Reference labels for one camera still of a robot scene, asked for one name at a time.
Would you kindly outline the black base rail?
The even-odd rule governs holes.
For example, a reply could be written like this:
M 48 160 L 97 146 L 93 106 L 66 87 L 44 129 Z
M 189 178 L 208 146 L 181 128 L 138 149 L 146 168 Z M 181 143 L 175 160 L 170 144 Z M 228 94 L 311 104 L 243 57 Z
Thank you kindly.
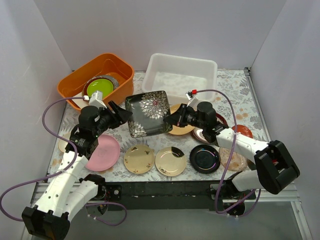
M 128 210 L 209 209 L 213 211 L 214 195 L 219 182 L 213 181 L 144 181 L 105 182 L 90 174 L 67 196 L 63 210 L 71 213 L 87 206 L 102 205 L 115 211 L 121 205 Z

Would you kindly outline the cream floral plate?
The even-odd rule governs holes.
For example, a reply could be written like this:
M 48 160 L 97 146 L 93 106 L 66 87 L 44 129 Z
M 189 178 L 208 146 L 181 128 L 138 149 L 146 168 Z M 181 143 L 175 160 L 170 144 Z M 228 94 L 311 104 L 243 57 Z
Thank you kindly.
M 145 144 L 137 144 L 129 148 L 124 154 L 124 166 L 133 174 L 147 173 L 155 164 L 154 150 Z

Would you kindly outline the black round plate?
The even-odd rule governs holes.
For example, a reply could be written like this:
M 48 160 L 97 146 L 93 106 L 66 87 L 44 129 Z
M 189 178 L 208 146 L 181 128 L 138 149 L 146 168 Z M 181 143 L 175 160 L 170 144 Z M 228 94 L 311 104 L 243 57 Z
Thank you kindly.
M 201 174 L 211 174 L 220 167 L 219 152 L 212 146 L 201 144 L 194 147 L 189 155 L 192 167 Z

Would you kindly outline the red small bowl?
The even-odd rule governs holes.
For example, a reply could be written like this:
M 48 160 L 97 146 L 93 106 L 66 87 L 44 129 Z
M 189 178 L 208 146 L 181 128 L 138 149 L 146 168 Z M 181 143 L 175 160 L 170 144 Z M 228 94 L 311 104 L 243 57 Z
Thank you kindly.
M 242 125 L 242 124 L 238 124 L 238 125 L 234 125 L 232 127 L 232 129 L 235 131 L 237 129 L 237 132 L 238 133 L 241 133 L 242 135 L 246 136 L 246 137 L 249 137 L 251 139 L 253 139 L 253 133 L 252 131 L 245 125 Z

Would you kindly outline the cream plate with green patch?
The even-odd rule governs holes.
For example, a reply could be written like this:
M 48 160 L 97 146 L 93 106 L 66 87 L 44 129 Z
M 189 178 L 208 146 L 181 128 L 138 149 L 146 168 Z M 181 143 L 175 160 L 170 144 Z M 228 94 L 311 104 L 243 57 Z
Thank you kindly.
M 185 170 L 187 158 L 182 150 L 169 146 L 158 151 L 155 156 L 155 166 L 161 174 L 175 177 Z

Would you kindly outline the white plastic bin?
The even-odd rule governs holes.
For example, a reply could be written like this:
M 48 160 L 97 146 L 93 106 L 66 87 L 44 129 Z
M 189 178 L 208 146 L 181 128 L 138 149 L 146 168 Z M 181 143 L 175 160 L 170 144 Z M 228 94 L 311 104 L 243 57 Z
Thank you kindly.
M 218 65 L 213 60 L 154 53 L 141 85 L 142 91 L 165 91 L 171 105 L 188 103 L 191 90 L 215 89 Z

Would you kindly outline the floral table mat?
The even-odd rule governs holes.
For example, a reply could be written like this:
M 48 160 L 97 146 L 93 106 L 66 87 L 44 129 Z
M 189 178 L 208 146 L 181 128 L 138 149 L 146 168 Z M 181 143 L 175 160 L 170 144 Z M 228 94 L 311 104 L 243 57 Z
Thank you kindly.
M 263 125 L 260 111 L 256 107 L 256 100 L 252 94 L 252 87 L 247 79 L 248 73 L 245 70 L 219 69 L 217 71 L 217 90 L 223 92 L 229 98 L 231 104 L 221 94 L 216 94 L 212 103 L 213 108 L 220 114 L 230 127 L 235 124 L 244 125 L 249 128 L 253 138 L 259 141 L 270 140 Z M 160 173 L 155 166 L 144 174 L 129 172 L 124 165 L 126 151 L 138 144 L 149 146 L 154 153 L 158 153 L 165 147 L 176 147 L 182 150 L 186 157 L 191 150 L 200 144 L 192 133 L 185 135 L 172 135 L 170 133 L 150 137 L 132 138 L 128 131 L 127 124 L 117 129 L 109 129 L 107 135 L 114 137 L 120 145 L 120 156 L 116 164 L 104 171 L 99 172 L 110 182 L 165 182 L 165 181 L 206 181 L 219 180 L 223 174 L 224 167 L 211 174 L 201 174 L 187 163 L 184 171 L 174 177 L 168 177 Z

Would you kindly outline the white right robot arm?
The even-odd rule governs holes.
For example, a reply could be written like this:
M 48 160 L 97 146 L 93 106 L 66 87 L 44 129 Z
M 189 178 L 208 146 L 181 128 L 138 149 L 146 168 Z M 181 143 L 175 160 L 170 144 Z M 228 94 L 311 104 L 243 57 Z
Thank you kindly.
M 259 141 L 220 123 L 209 102 L 200 102 L 197 109 L 181 104 L 166 116 L 164 122 L 183 128 L 187 125 L 202 129 L 204 138 L 218 146 L 233 150 L 255 164 L 255 170 L 245 171 L 227 180 L 227 195 L 237 199 L 247 190 L 265 189 L 277 195 L 300 176 L 300 170 L 287 147 L 279 140 Z

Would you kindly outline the orange plastic bin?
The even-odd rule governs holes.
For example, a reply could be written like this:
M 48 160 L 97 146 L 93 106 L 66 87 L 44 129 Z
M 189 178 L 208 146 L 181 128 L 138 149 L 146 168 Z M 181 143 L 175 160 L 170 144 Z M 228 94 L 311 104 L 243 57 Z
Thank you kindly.
M 81 94 L 86 83 L 95 76 L 109 75 L 119 82 L 112 93 L 103 98 L 107 105 L 110 101 L 122 104 L 126 97 L 133 94 L 135 71 L 133 67 L 113 53 L 103 53 L 60 80 L 57 92 L 62 98 Z

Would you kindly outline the small cream bowl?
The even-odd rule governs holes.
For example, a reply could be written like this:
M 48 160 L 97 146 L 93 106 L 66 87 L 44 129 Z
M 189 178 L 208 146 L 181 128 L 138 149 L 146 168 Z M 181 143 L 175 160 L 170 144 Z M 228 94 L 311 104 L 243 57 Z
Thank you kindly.
M 69 140 L 69 139 L 70 139 L 70 136 L 71 136 L 71 133 L 68 132 L 68 133 L 64 134 L 62 137 L 63 137 L 64 139 Z M 68 145 L 68 142 L 67 142 L 67 141 L 60 139 L 59 142 L 58 142 L 58 149 L 59 149 L 62 153 L 64 153 L 65 150 L 66 150 L 67 145 Z

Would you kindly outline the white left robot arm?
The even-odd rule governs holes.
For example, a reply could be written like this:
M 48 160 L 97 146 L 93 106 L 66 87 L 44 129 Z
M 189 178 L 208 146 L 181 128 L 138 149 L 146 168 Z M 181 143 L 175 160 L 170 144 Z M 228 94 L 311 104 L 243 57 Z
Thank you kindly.
M 61 165 L 33 207 L 26 207 L 22 219 L 29 234 L 45 240 L 63 240 L 74 216 L 92 199 L 108 199 L 104 177 L 79 174 L 98 147 L 98 138 L 108 129 L 125 124 L 132 116 L 113 101 L 89 105 L 80 111 L 72 129 Z

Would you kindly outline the yellow bear plate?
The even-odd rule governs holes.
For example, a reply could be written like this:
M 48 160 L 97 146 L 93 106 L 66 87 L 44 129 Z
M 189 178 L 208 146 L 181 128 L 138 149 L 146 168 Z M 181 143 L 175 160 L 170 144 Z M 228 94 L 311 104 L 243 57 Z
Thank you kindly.
M 175 104 L 170 107 L 170 113 L 175 113 L 180 107 L 180 104 Z M 172 130 L 169 132 L 171 135 L 182 136 L 190 133 L 195 127 L 192 125 L 187 125 L 185 127 L 177 127 L 175 125 L 172 126 Z

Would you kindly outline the black floral rectangular plate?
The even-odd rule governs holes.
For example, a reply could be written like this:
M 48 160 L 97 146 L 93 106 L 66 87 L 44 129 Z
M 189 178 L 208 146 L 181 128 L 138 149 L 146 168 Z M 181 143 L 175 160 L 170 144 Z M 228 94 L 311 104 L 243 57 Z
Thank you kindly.
M 173 126 L 164 122 L 171 114 L 167 93 L 151 91 L 128 96 L 125 109 L 132 112 L 127 121 L 132 138 L 143 138 L 170 132 Z

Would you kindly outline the pink speckled glass plate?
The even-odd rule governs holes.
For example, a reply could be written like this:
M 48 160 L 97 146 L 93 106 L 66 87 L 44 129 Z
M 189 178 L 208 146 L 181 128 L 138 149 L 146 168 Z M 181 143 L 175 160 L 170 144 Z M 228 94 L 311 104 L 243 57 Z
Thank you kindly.
M 226 167 L 231 150 L 224 147 L 220 147 L 218 150 L 218 153 L 219 153 L 220 163 L 224 167 Z M 247 159 L 244 156 L 234 151 L 227 169 L 229 171 L 241 172 L 241 171 L 244 171 L 247 168 L 247 166 L 248 166 Z

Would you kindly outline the lime green plate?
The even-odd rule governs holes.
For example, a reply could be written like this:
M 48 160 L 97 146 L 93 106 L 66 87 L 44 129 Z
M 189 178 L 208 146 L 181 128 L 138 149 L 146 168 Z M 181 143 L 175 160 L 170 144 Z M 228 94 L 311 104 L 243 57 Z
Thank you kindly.
M 91 97 L 93 95 L 93 93 L 99 91 L 102 93 L 102 97 L 105 98 L 106 96 L 108 96 L 112 91 L 114 90 L 114 85 L 113 83 L 106 78 L 98 78 L 94 81 L 92 81 L 87 89 L 87 95 L 89 97 Z

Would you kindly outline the dark red plate in bin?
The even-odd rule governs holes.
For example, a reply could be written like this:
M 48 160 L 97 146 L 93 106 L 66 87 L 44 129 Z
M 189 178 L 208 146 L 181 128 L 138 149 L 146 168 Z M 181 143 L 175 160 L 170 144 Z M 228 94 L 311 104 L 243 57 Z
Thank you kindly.
M 110 81 L 113 83 L 113 85 L 114 85 L 113 91 L 120 86 L 119 82 L 118 82 L 114 77 L 112 77 L 112 76 L 110 76 L 110 75 L 98 75 L 98 76 L 95 76 L 95 77 L 91 78 L 91 79 L 84 85 L 84 88 L 83 88 L 83 90 L 82 90 L 82 95 L 83 95 L 83 96 L 88 96 L 88 94 L 87 94 L 87 87 L 88 87 L 88 85 L 89 85 L 91 82 L 93 82 L 94 80 L 97 80 L 97 79 L 108 79 L 108 80 L 110 80 Z

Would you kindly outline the red rimmed grey plate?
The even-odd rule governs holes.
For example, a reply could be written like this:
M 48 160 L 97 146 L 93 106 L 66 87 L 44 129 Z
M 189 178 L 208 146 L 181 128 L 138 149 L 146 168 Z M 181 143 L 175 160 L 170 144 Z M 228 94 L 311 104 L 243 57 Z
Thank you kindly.
M 228 126 L 228 123 L 226 121 L 226 119 L 220 115 L 219 113 L 216 113 L 216 120 L 217 122 L 225 125 L 225 126 Z M 193 136 L 195 137 L 195 139 L 197 139 L 198 141 L 202 142 L 202 143 L 205 143 L 205 144 L 210 144 L 204 137 L 203 135 L 203 130 L 200 129 L 200 128 L 194 128 L 191 132 L 193 134 Z

